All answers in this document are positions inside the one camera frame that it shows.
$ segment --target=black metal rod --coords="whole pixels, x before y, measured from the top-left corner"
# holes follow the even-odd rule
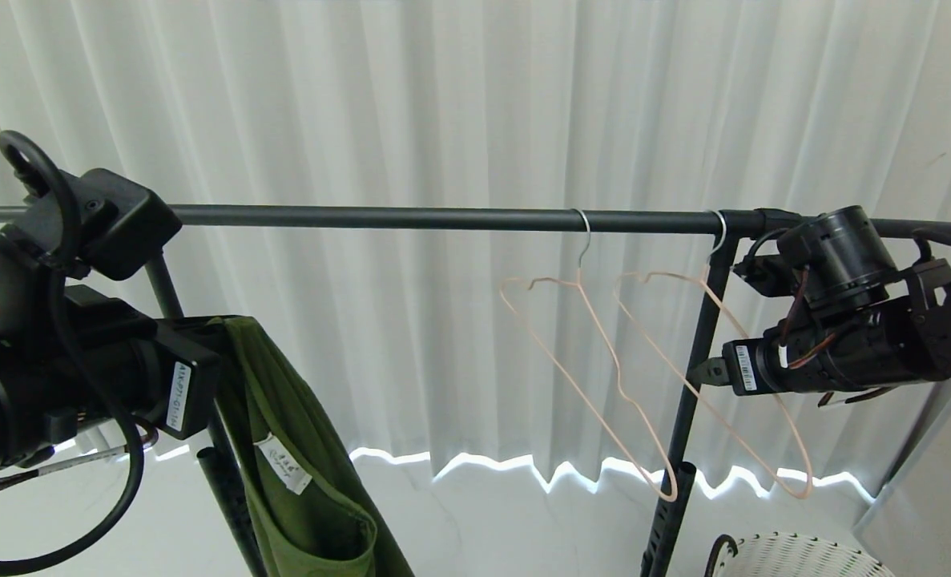
[[[674,545],[681,531],[688,508],[688,496],[695,481],[695,465],[681,462],[674,472],[678,483],[678,499],[673,502],[657,501],[654,525],[650,530],[650,546],[643,552],[643,572],[640,577],[665,577],[671,565]]]
[[[241,204],[174,204],[188,226],[314,227],[434,230],[510,230],[578,232],[582,217],[570,209],[264,207]],[[0,207],[0,222],[18,218],[25,207]],[[585,211],[593,232],[657,234],[721,233],[713,212]],[[773,228],[801,222],[792,212],[722,211],[727,234],[757,237]],[[873,219],[885,238],[909,238],[926,228],[951,234],[951,223],[932,220]]]
[[[183,306],[179,305],[179,295],[175,293],[172,276],[168,272],[165,258],[158,256],[148,261],[145,268],[151,288],[158,300],[161,313],[166,318],[183,318]],[[265,577],[265,563],[256,541],[251,515],[248,514],[247,496],[244,493],[244,482],[240,479],[236,457],[229,442],[229,434],[223,427],[222,417],[218,406],[212,408],[212,415],[208,419],[208,435],[212,438],[212,446],[197,453],[197,461],[201,466],[204,478],[212,489],[219,509],[222,511],[226,525],[229,525],[233,540],[248,565],[252,577]]]
[[[724,289],[728,285],[728,277],[731,276],[731,266],[735,263],[735,252],[739,248],[739,238],[729,237],[724,244],[710,256],[710,272],[707,274],[707,284],[718,298],[724,297]],[[695,336],[692,338],[692,348],[688,354],[688,369],[706,361],[710,355],[710,347],[714,342],[714,333],[717,331],[717,321],[720,319],[720,308],[710,300],[709,296],[703,295],[703,303],[699,306],[699,316],[695,321]],[[699,390],[699,384],[692,385]],[[688,434],[692,430],[692,418],[695,416],[695,406],[698,398],[688,389],[681,390],[681,398],[678,399],[678,412],[675,414],[674,427],[671,430],[671,444],[668,448],[668,459],[671,465],[677,469],[676,474],[681,475],[681,466],[685,458],[685,446],[688,445]],[[695,467],[692,467],[692,473],[695,475]],[[688,496],[692,491],[692,483],[689,482],[684,488],[681,486],[681,479],[677,479],[678,500],[675,503],[658,501],[657,510],[654,512],[654,522],[650,534],[650,542],[647,544],[647,551],[643,554],[643,577],[664,577],[667,573],[667,567],[674,554],[674,547],[678,540],[678,533],[681,531],[681,516],[684,515],[685,507],[688,504]],[[661,488],[665,493],[671,490],[672,479],[664,475],[664,482]]]

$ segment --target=light under curtain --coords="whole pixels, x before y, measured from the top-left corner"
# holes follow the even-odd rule
[[[60,167],[106,167],[171,204],[672,209],[863,204],[951,220],[951,2],[0,1],[0,129]],[[21,190],[0,158],[0,205]],[[188,314],[258,317],[348,449],[533,455],[595,478],[613,442],[498,299],[573,278],[581,234],[185,228],[167,249]],[[627,271],[699,274],[709,238],[596,234],[585,286],[625,387],[666,435],[679,381],[622,321]],[[897,262],[913,246],[889,242]],[[951,260],[951,251],[943,249]],[[93,284],[158,314],[146,277]],[[623,296],[673,358],[702,293]],[[570,292],[513,299],[637,459],[662,467]],[[758,333],[787,302],[731,279]],[[735,334],[722,322],[715,341]],[[930,386],[852,409],[786,397],[818,475],[876,492]],[[772,465],[801,469],[768,398],[710,401]],[[702,408],[687,459],[711,485],[767,474]]]

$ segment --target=wire hanger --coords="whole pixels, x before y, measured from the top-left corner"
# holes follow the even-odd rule
[[[718,240],[717,245],[714,246],[713,251],[710,251],[710,256],[713,256],[714,252],[717,252],[718,249],[721,249],[722,246],[724,245],[725,237],[727,237],[727,222],[725,222],[724,215],[722,215],[720,211],[711,211],[711,212],[714,212],[718,216],[718,218],[721,219],[720,240]],[[792,430],[792,435],[795,438],[796,445],[799,448],[799,452],[802,453],[802,459],[804,460],[804,464],[806,467],[806,487],[800,493],[797,493],[793,489],[791,489],[790,486],[788,486],[788,484],[782,478],[780,478],[780,476],[778,476],[778,474],[775,472],[775,469],[771,468],[771,465],[768,465],[763,459],[761,459],[761,457],[756,453],[756,450],[753,450],[752,446],[750,446],[749,443],[747,443],[745,439],[743,439],[742,436],[739,435],[738,432],[735,431],[735,428],[731,426],[731,423],[728,423],[727,419],[725,419],[725,417],[722,417],[721,413],[718,412],[718,410],[714,408],[714,406],[711,405],[711,403],[707,401],[706,398],[703,398],[703,395],[701,394],[701,392],[699,392],[699,390],[696,390],[696,388],[692,386],[690,382],[688,382],[688,379],[687,379],[687,376],[685,376],[685,373],[681,369],[678,369],[678,366],[676,366],[674,362],[671,361],[668,355],[666,355],[664,351],[661,350],[661,347],[659,347],[657,342],[655,342],[655,340],[652,339],[652,337],[650,336],[650,333],[647,332],[647,330],[643,328],[643,325],[640,324],[639,319],[636,319],[634,315],[631,313],[631,311],[628,310],[628,307],[625,306],[625,303],[622,303],[621,283],[625,281],[625,279],[629,276],[635,277],[636,280],[640,282],[640,284],[647,284],[647,282],[650,282],[651,278],[654,278],[655,276],[665,276],[669,278],[675,278],[678,280],[684,280],[686,282],[691,282],[692,284],[697,284],[700,288],[703,289],[703,291],[707,294],[707,297],[709,297],[710,300],[713,301],[713,303],[717,305],[717,307],[720,309],[720,312],[724,314],[724,316],[727,317],[729,321],[731,321],[731,325],[735,326],[735,331],[738,332],[739,335],[743,339],[747,339],[749,337],[749,333],[746,331],[746,329],[743,328],[741,322],[739,322],[739,319],[735,318],[735,315],[731,313],[731,310],[728,309],[728,307],[721,301],[721,299],[717,297],[716,293],[713,292],[713,289],[710,289],[710,285],[707,284],[706,277],[707,277],[707,273],[709,273],[709,270],[710,270],[710,265],[709,265],[709,258],[708,258],[708,264],[703,266],[703,273],[699,275],[699,278],[691,278],[683,274],[677,274],[677,273],[667,272],[667,271],[651,271],[645,276],[641,276],[638,272],[626,272],[619,275],[618,279],[615,281],[614,299],[618,301],[618,306],[621,307],[621,310],[625,313],[626,317],[628,317],[629,321],[632,321],[632,325],[635,326],[635,328],[637,329],[637,331],[639,331],[639,333],[641,333],[641,335],[643,335],[644,339],[647,340],[647,343],[650,343],[650,347],[652,347],[654,351],[657,351],[657,354],[659,355],[659,357],[661,357],[661,359],[663,359],[665,364],[668,365],[668,368],[673,370],[675,375],[677,375],[679,379],[681,379],[681,382],[683,383],[684,387],[690,390],[691,393],[695,395],[695,398],[698,398],[699,402],[702,402],[703,406],[706,406],[707,410],[710,410],[710,413],[713,414],[714,417],[717,417],[717,420],[722,425],[724,425],[724,428],[727,428],[729,434],[732,435],[732,437],[739,443],[739,445],[741,445],[742,448],[745,449],[746,452],[749,453],[756,460],[756,462],[759,463],[760,466],[764,468],[764,470],[766,470],[769,474],[771,474],[772,478],[775,479],[775,482],[778,483],[778,485],[782,486],[782,489],[786,490],[786,492],[788,492],[789,495],[792,495],[793,497],[797,499],[805,499],[806,497],[809,496],[809,494],[812,493],[812,490],[813,490],[813,466],[811,464],[811,460],[809,460],[809,452],[806,450],[806,446],[804,445],[804,442],[802,442],[802,437],[799,435],[799,430],[796,427],[795,420],[792,419],[792,415],[789,413],[789,410],[787,406],[785,405],[785,401],[782,401],[782,398],[780,397],[780,395],[775,394],[773,395],[773,397],[775,398],[775,401],[778,402],[778,406],[782,410],[782,413],[785,414],[785,419],[789,423],[789,427]]]
[[[613,359],[614,361],[615,373],[617,373],[618,394],[621,394],[621,397],[624,398],[625,401],[630,402],[633,406],[635,406],[636,410],[639,411],[639,416],[643,418],[643,422],[647,424],[647,429],[650,431],[650,436],[652,437],[652,439],[654,439],[654,444],[657,446],[657,449],[659,450],[661,455],[664,457],[664,468],[667,471],[668,478],[673,479],[675,478],[674,467],[671,466],[671,460],[668,459],[667,457],[667,450],[665,449],[665,446],[661,443],[661,439],[659,439],[659,436],[657,435],[657,431],[654,430],[654,425],[650,423],[650,419],[648,419],[647,414],[645,414],[643,407],[640,406],[639,403],[635,401],[635,399],[633,399],[632,397],[628,397],[628,394],[626,394],[624,387],[622,387],[621,361],[618,360],[617,351],[615,351],[614,345],[611,344],[610,338],[607,337],[606,331],[604,331],[604,328],[603,328],[603,324],[601,324],[599,317],[597,317],[596,310],[593,308],[592,303],[589,301],[589,297],[586,295],[585,289],[582,287],[582,258],[584,258],[584,256],[586,255],[586,252],[589,251],[589,245],[591,244],[593,240],[593,236],[592,236],[593,231],[592,231],[592,227],[589,226],[589,218],[588,216],[586,216],[586,213],[583,211],[580,211],[580,209],[577,209],[577,208],[575,208],[574,210],[582,217],[582,222],[585,222],[586,224],[586,245],[584,246],[584,248],[582,248],[582,252],[578,254],[578,269],[577,271],[575,271],[575,274],[574,274],[574,282],[571,282],[569,280],[560,280],[553,277],[543,276],[543,277],[531,279],[531,282],[529,283],[529,288],[527,288],[526,291],[531,291],[531,289],[533,289],[534,286],[538,284],[538,282],[553,282],[553,284],[556,284],[559,286],[566,286],[567,288],[578,289],[578,294],[582,297],[582,303],[584,303],[586,308],[589,310],[589,314],[593,318],[593,324],[596,325],[597,331],[599,331],[600,336],[603,337],[603,342],[606,343],[607,351],[610,351],[610,358]],[[629,460],[629,462],[635,465],[636,470],[639,471],[639,474],[643,476],[643,479],[645,482],[647,482],[647,485],[650,485],[651,489],[657,492],[657,495],[662,500],[665,500],[668,502],[673,502],[677,500],[678,499],[677,483],[676,482],[671,483],[671,493],[664,493],[664,490],[661,489],[661,486],[658,486],[657,482],[654,482],[654,479],[650,478],[650,471],[645,469],[643,465],[640,465],[639,461],[637,461],[635,457],[632,456],[632,453],[625,446],[625,443],[622,442],[621,439],[618,438],[618,435],[615,434],[614,430],[612,430],[610,425],[607,424],[606,419],[604,419],[604,417],[600,414],[599,410],[596,409],[596,406],[593,406],[592,401],[590,401],[588,395],[585,394],[585,391],[582,391],[582,387],[578,386],[577,381],[574,379],[573,376],[571,376],[571,373],[567,372],[567,369],[564,368],[564,365],[556,358],[553,352],[551,352],[550,348],[547,347],[544,342],[542,342],[542,338],[536,333],[536,329],[533,329],[533,326],[529,322],[529,319],[524,317],[524,315],[522,315],[514,307],[514,305],[512,305],[511,302],[507,299],[507,292],[506,292],[507,285],[515,284],[515,282],[523,282],[523,281],[524,279],[517,278],[517,277],[504,279],[504,281],[500,284],[500,298],[504,300],[504,304],[506,304],[507,308],[511,310],[512,314],[514,314],[514,316],[522,322],[522,324],[524,325],[524,328],[526,328],[526,331],[529,332],[533,340],[536,341],[536,344],[538,345],[538,347],[540,347],[540,349],[543,352],[545,352],[545,354],[547,354],[547,356],[550,358],[550,361],[553,362],[553,365],[556,366],[556,368],[559,369],[560,372],[562,372],[562,375],[564,375],[567,382],[570,383],[571,386],[574,387],[575,392],[578,392],[578,396],[581,397],[582,401],[586,403],[586,406],[588,406],[589,410],[591,410],[591,412],[593,413],[593,416],[596,417],[596,420],[599,421],[600,425],[603,427],[603,430],[605,430],[606,433],[610,435],[611,439],[614,439],[614,442],[617,443],[618,448],[621,450],[622,454],[624,454],[625,457]]]

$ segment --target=black metal pole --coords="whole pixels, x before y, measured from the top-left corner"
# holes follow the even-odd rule
[[[188,226],[317,227],[436,230],[512,230],[578,232],[586,229],[570,209],[264,207],[239,204],[174,204],[172,211]],[[25,207],[0,207],[0,222],[18,218]],[[657,234],[721,233],[712,212],[585,211],[593,232]],[[722,211],[727,234],[757,237],[767,230],[804,219],[794,212],[757,209]],[[914,229],[951,234],[951,223],[931,220],[873,219],[885,238],[908,238]]]
[[[179,296],[175,293],[172,276],[168,272],[165,258],[161,253],[145,265],[151,288],[158,300],[158,306],[166,318],[183,318],[183,307],[179,305]],[[244,482],[240,479],[236,457],[230,446],[229,435],[223,427],[218,408],[212,409],[208,419],[208,435],[212,446],[198,450],[197,462],[201,466],[204,478],[212,489],[212,495],[219,503],[223,518],[226,519],[233,540],[248,565],[252,577],[265,577],[265,563],[255,538],[255,531],[248,513],[248,500],[244,493]]]
[[[739,248],[739,237],[729,236],[725,238],[724,244],[717,249],[717,252],[710,256],[710,272],[707,274],[707,284],[718,298],[724,296],[724,289],[728,285],[728,277],[731,276],[731,266],[735,263],[735,252]],[[717,321],[720,319],[720,309],[703,295],[703,303],[699,306],[699,316],[695,321],[695,336],[692,339],[692,348],[688,354],[688,369],[706,361],[710,355],[710,347],[714,343],[714,333],[717,330]],[[671,444],[668,449],[668,459],[676,468],[676,474],[681,475],[681,467],[684,464],[685,446],[688,445],[688,434],[692,428],[692,417],[695,416],[695,405],[698,399],[687,389],[681,391],[681,398],[678,401],[678,412],[675,414],[674,428],[671,431]],[[692,475],[695,476],[695,467],[692,467]],[[678,500],[673,503],[659,500],[657,510],[654,512],[654,522],[650,533],[650,543],[647,544],[647,551],[643,554],[643,572],[641,577],[664,577],[667,574],[668,566],[671,563],[674,547],[678,539],[678,532],[681,530],[681,519],[685,515],[685,509],[688,505],[688,496],[692,490],[692,483],[689,482],[683,489],[682,479],[677,479]],[[664,475],[662,489],[665,493],[671,490],[672,479]]]

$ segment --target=white garment label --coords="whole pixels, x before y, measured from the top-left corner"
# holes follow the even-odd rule
[[[168,414],[165,415],[165,424],[174,430],[183,430],[187,393],[190,392],[190,375],[190,366],[179,361],[172,366],[172,387],[168,390]]]
[[[295,495],[304,493],[304,490],[308,488],[308,483],[311,482],[311,475],[300,468],[300,463],[296,462],[296,459],[289,453],[289,450],[286,450],[280,439],[270,432],[269,436],[256,442],[255,446],[262,452],[262,455],[265,455],[265,459],[272,466],[272,470],[275,471],[280,481],[284,482],[286,489],[291,490]]]
[[[739,371],[742,373],[742,384],[747,391],[756,390],[756,377],[753,376],[753,361],[749,358],[749,347],[736,345],[735,356],[739,358]]]

